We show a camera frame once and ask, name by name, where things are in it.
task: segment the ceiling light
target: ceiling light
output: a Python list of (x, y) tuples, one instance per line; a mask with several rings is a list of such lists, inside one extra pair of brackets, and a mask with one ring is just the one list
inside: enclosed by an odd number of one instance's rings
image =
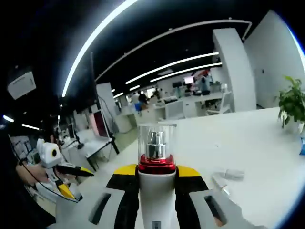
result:
[(115, 98), (117, 98), (117, 97), (121, 96), (122, 94), (124, 94), (124, 93), (123, 93), (123, 92), (118, 93), (118, 94), (117, 94), (117, 95), (115, 95), (113, 98), (115, 99)]
[(132, 87), (131, 89), (129, 89), (129, 91), (132, 91), (132, 90), (137, 89), (139, 87), (140, 87), (140, 85), (136, 85), (135, 87)]
[(14, 119), (10, 118), (10, 117), (7, 117), (6, 115), (3, 115), (3, 118), (11, 123), (14, 122)]
[(161, 80), (161, 79), (170, 77), (170, 76), (172, 76), (172, 75), (177, 75), (177, 74), (180, 74), (180, 73), (189, 72), (189, 71), (196, 70), (196, 69), (201, 69), (201, 68), (207, 68), (207, 67), (218, 66), (218, 65), (222, 65), (222, 64), (223, 64), (223, 63), (211, 63), (211, 64), (207, 64), (207, 65), (202, 65), (202, 66), (198, 66), (198, 67), (194, 67), (194, 68), (185, 69), (185, 70), (182, 70), (182, 71), (178, 71), (178, 72), (175, 72), (175, 73), (171, 73), (171, 74), (164, 75), (164, 76), (161, 76), (161, 77), (159, 77), (159, 78), (153, 79), (153, 80), (151, 80), (151, 83), (152, 83), (152, 82), (155, 82), (155, 81), (157, 81), (157, 80)]
[(133, 5), (135, 2), (137, 2), (138, 0), (126, 0), (125, 2), (123, 2), (120, 6), (118, 6), (114, 11), (112, 11), (100, 24), (99, 26), (92, 32), (92, 34), (90, 35), (90, 37), (87, 39), (86, 43), (83, 45), (83, 47), (81, 48), (80, 52), (78, 53), (71, 69), (70, 72), (68, 74), (66, 83), (65, 83), (65, 87), (62, 91), (62, 97), (65, 97), (70, 81), (73, 77), (73, 74), (76, 70), (77, 65), (80, 63), (83, 55), (85, 54), (85, 52), (87, 51), (87, 49), (89, 48), (89, 46), (92, 44), (92, 42), (94, 41), (94, 39), (100, 34), (100, 32), (115, 18), (117, 17), (120, 13), (122, 13), (125, 9), (127, 9), (128, 7), (130, 7), (131, 5)]
[(142, 78), (142, 77), (144, 77), (144, 76), (146, 76), (146, 75), (149, 75), (149, 74), (154, 73), (154, 72), (156, 72), (156, 71), (159, 71), (159, 70), (161, 70), (161, 69), (167, 68), (167, 67), (169, 67), (169, 66), (173, 66), (173, 65), (175, 65), (175, 64), (179, 64), (179, 63), (183, 63), (183, 62), (186, 62), (186, 61), (195, 60), (195, 59), (198, 59), (198, 58), (203, 58), (203, 57), (206, 57), (206, 56), (214, 56), (214, 55), (218, 55), (218, 54), (219, 54), (219, 52), (213, 52), (213, 53), (203, 54), (203, 55), (199, 55), (199, 56), (193, 56), (193, 57), (186, 58), (186, 59), (183, 59), (183, 60), (180, 60), (180, 61), (176, 61), (176, 62), (173, 62), (173, 63), (169, 63), (169, 64), (164, 65), (164, 66), (162, 66), (162, 67), (159, 67), (159, 68), (156, 68), (156, 69), (154, 69), (154, 70), (151, 70), (151, 71), (149, 71), (149, 72), (147, 72), (147, 73), (144, 73), (144, 74), (142, 74), (142, 75), (139, 75), (139, 76), (137, 76), (137, 77), (135, 77), (135, 78), (133, 78), (133, 79), (127, 81), (126, 84), (129, 84), (129, 83), (131, 83), (131, 82), (133, 82), (133, 81), (136, 81), (136, 80), (138, 80), (138, 79), (140, 79), (140, 78)]
[(245, 23), (245, 24), (248, 24), (248, 26), (246, 27), (246, 30), (243, 34), (243, 37), (242, 37), (242, 41), (245, 41), (245, 38), (248, 34), (248, 32), (250, 31), (250, 28), (252, 26), (252, 22), (250, 21), (245, 21), (245, 20), (235, 20), (235, 19), (232, 19), (232, 20), (229, 20), (229, 19), (221, 19), (221, 20), (210, 20), (210, 21), (201, 21), (201, 22), (196, 22), (196, 23), (193, 23), (193, 24), (189, 24), (189, 25), (184, 25), (182, 27), (179, 27), (179, 28), (176, 28), (176, 29), (173, 29), (171, 31), (166, 31), (162, 34), (159, 34), (145, 42), (143, 42), (142, 44), (139, 44), (137, 47), (131, 49), (127, 55), (123, 55), (121, 56), (119, 59), (117, 59), (115, 62), (113, 62), (111, 65), (109, 65), (101, 74), (99, 74), (99, 76), (95, 79), (95, 81), (98, 81), (98, 79), (100, 79), (104, 74), (106, 74), (106, 72), (108, 72), (114, 65), (116, 65), (118, 62), (120, 62), (122, 59), (124, 59), (125, 57), (127, 57), (128, 55), (132, 54), (133, 52), (137, 51), (138, 49), (144, 47), (145, 45), (157, 40), (157, 39), (160, 39), (164, 36), (167, 36), (167, 35), (170, 35), (174, 32), (179, 32), (179, 31), (182, 31), (182, 30), (186, 30), (186, 29), (189, 29), (189, 28), (193, 28), (193, 27), (197, 27), (197, 26), (202, 26), (202, 25), (209, 25), (209, 24), (218, 24), (218, 23)]
[(27, 128), (31, 128), (31, 129), (34, 129), (34, 130), (39, 130), (39, 128), (31, 126), (31, 125), (21, 124), (21, 126), (24, 126), (24, 127), (27, 127)]

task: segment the transparent cylinder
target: transparent cylinder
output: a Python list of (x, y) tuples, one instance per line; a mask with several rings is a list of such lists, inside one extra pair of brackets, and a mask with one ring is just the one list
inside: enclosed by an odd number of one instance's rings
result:
[(176, 124), (144, 124), (138, 127), (140, 172), (148, 174), (175, 172), (176, 127)]

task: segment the computer monitor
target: computer monitor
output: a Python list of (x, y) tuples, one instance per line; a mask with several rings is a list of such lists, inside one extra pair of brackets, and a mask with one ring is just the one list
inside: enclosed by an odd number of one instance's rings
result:
[(70, 138), (74, 138), (75, 136), (74, 136), (73, 123), (70, 123), (70, 124), (68, 125), (68, 131), (69, 131), (69, 136), (70, 136)]
[(91, 127), (96, 136), (109, 138), (105, 119), (102, 111), (97, 111), (89, 116)]
[(192, 76), (184, 77), (184, 82), (185, 82), (185, 84), (194, 83), (194, 77), (192, 77)]

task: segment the air conditioner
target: air conditioner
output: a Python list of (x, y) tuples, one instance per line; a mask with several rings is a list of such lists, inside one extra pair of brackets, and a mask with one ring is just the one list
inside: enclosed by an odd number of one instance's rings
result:
[(18, 99), (21, 96), (36, 89), (33, 73), (27, 72), (22, 76), (16, 78), (8, 84), (8, 92), (14, 99)]

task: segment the table leg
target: table leg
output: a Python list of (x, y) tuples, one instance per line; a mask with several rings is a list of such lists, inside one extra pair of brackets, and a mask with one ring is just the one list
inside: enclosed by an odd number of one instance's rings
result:
[(115, 142), (114, 142), (114, 139), (111, 141), (111, 144), (112, 144), (112, 146), (113, 146), (113, 148), (114, 148), (116, 154), (119, 154), (120, 151), (119, 151), (118, 147), (116, 146), (116, 144), (115, 144)]
[(89, 165), (90, 165), (90, 166), (93, 168), (93, 170), (96, 172), (96, 169), (95, 169), (93, 163), (91, 162), (90, 158), (86, 158), (86, 159), (87, 159)]

